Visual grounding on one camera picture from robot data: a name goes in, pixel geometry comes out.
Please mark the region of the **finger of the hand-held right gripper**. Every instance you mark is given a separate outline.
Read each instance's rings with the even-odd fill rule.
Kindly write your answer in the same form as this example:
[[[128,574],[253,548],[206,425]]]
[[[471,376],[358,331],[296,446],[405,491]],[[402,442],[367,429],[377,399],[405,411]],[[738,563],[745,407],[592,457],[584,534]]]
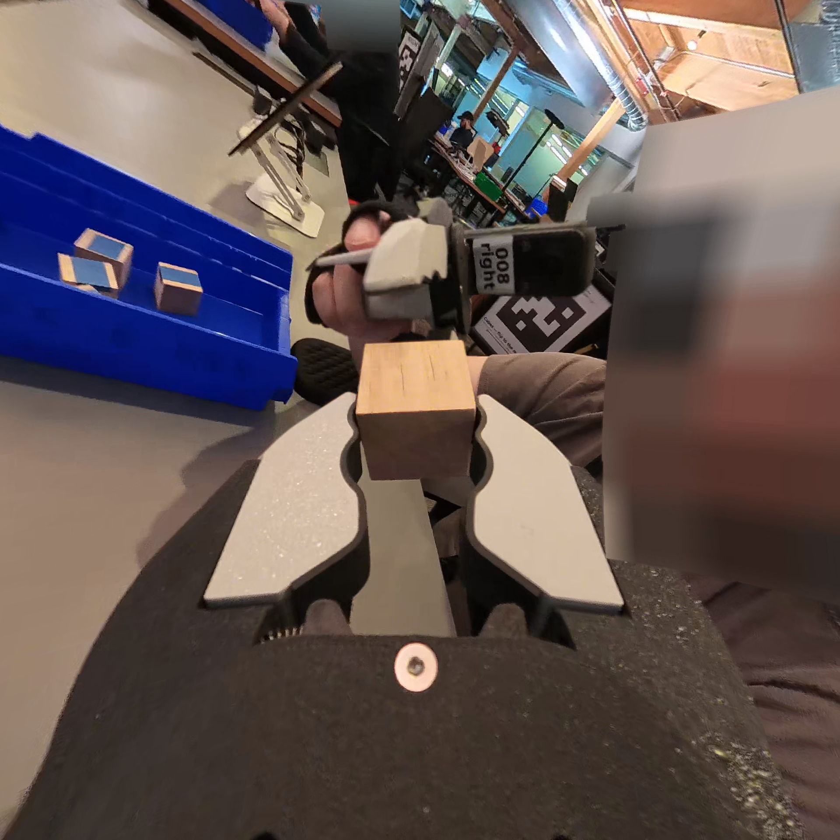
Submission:
[[[418,207],[417,217],[394,222],[373,247],[364,270],[365,292],[414,290],[448,278],[452,209],[441,197]]]
[[[365,314],[372,321],[434,322],[432,297],[437,286],[438,280],[430,280],[385,289],[369,287],[368,281],[363,280]]]

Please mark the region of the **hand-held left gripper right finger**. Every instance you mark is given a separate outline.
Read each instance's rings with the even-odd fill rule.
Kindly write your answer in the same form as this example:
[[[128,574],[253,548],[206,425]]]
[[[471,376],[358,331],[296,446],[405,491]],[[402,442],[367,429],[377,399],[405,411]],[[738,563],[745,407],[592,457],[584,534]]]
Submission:
[[[488,395],[478,424],[459,573],[479,615],[514,604],[530,632],[563,611],[618,616],[623,594],[572,465],[540,431]]]

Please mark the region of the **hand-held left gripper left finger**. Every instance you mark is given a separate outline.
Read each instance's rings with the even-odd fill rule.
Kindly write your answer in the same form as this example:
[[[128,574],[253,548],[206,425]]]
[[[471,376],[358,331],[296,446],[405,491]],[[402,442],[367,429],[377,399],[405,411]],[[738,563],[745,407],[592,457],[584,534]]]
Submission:
[[[264,452],[203,595],[209,608],[270,606],[301,626],[318,601],[350,618],[370,543],[355,394],[290,426]]]

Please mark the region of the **blue striped wooden cube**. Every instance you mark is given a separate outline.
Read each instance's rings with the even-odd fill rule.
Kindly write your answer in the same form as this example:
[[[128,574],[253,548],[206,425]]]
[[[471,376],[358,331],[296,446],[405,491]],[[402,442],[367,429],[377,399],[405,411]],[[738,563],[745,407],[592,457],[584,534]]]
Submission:
[[[464,344],[367,343],[355,419],[372,480],[467,477],[476,394]]]
[[[119,299],[119,282],[110,263],[61,253],[58,253],[57,259],[59,278],[67,285]]]
[[[154,301],[159,312],[194,318],[203,299],[203,286],[194,269],[159,262],[154,280]]]
[[[112,266],[118,289],[125,288],[133,262],[131,244],[94,228],[86,228],[74,243],[75,256],[108,263]]]

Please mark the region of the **blue plastic bin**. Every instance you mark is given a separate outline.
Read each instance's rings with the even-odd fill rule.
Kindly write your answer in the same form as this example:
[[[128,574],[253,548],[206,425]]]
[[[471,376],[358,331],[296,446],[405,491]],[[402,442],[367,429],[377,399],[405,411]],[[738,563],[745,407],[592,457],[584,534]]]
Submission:
[[[252,46],[265,50],[274,28],[258,5],[248,1],[201,1],[212,14],[247,40]]]
[[[288,399],[288,251],[43,134],[1,134],[2,355],[250,410]],[[119,299],[59,278],[86,228],[134,248]],[[159,262],[198,273],[194,318],[157,310]]]

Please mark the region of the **person's right hand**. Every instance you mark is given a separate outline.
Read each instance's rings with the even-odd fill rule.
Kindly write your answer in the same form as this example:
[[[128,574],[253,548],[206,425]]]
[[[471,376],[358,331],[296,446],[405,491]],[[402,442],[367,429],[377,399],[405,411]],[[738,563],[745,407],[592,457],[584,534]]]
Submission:
[[[417,215],[409,204],[374,199],[353,204],[343,222],[339,243],[323,255],[333,256],[376,246],[393,223]],[[352,344],[381,343],[402,335],[428,336],[423,320],[382,320],[369,318],[363,294],[364,268],[339,265],[319,267],[311,264],[304,292],[308,320],[340,333]]]

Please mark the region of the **black cushion pad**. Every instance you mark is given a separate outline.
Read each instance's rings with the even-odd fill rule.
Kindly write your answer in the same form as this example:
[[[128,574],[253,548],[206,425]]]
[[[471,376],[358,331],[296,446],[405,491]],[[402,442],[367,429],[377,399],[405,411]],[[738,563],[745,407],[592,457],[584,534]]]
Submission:
[[[345,393],[357,393],[360,375],[349,350],[305,338],[294,342],[290,352],[297,360],[294,393],[301,399],[325,406]]]

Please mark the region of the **background display stand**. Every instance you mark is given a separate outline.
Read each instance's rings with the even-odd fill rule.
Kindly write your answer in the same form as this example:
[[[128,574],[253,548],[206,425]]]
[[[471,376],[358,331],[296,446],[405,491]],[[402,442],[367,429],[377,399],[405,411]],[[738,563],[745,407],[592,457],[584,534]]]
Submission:
[[[319,91],[343,67],[340,61],[327,66],[312,80],[305,81],[262,119],[253,119],[238,130],[238,140],[228,156],[252,153],[262,169],[247,188],[246,197],[265,214],[307,238],[319,235],[323,209],[314,202],[302,175],[306,157],[300,123],[295,114],[310,96]]]

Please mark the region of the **wooden background desk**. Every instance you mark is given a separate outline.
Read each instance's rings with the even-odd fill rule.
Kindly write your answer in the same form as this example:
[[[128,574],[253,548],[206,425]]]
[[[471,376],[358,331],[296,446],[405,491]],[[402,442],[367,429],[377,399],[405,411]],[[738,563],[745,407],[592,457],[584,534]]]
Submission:
[[[189,20],[190,31],[202,41],[210,39],[211,45],[219,45],[237,61],[247,67],[243,77],[261,88],[273,93],[294,93],[304,85],[304,79],[297,70],[282,58],[278,49],[267,51],[265,46],[252,43],[246,34],[231,27],[226,17],[219,17],[212,7],[204,2],[172,1],[159,2],[174,14]]]

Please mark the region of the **silver ventilation duct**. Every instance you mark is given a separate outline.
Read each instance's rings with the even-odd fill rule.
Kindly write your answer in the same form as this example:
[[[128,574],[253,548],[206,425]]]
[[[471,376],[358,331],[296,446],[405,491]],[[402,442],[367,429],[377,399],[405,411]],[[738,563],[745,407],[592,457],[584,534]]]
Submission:
[[[585,13],[583,2],[510,1],[508,6],[584,107],[599,112],[615,99],[623,106],[630,131],[647,128],[646,111]]]

